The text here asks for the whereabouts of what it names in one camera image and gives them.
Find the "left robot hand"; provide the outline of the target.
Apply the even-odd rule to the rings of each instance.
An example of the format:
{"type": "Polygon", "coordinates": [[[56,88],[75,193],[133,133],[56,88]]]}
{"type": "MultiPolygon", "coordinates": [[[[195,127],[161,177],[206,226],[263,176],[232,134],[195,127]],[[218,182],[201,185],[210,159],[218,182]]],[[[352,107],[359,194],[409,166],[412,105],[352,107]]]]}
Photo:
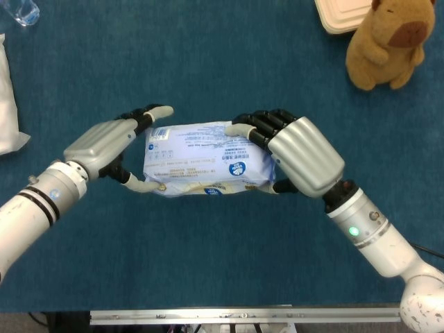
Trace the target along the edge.
{"type": "Polygon", "coordinates": [[[149,104],[98,123],[64,150],[64,159],[78,164],[89,180],[110,177],[131,191],[155,191],[161,183],[141,181],[122,167],[123,152],[155,121],[172,114],[173,108],[169,105],[149,104]]]}

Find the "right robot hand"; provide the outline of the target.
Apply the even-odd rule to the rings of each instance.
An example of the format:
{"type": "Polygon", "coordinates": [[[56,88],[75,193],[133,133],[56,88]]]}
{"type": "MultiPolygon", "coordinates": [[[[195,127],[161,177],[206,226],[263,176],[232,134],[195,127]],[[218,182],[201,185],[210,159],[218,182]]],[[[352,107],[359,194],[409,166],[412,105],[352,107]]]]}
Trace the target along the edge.
{"type": "Polygon", "coordinates": [[[307,117],[283,109],[258,110],[234,118],[225,134],[245,137],[266,151],[286,175],[262,191],[320,198],[343,177],[343,158],[307,117]]]}

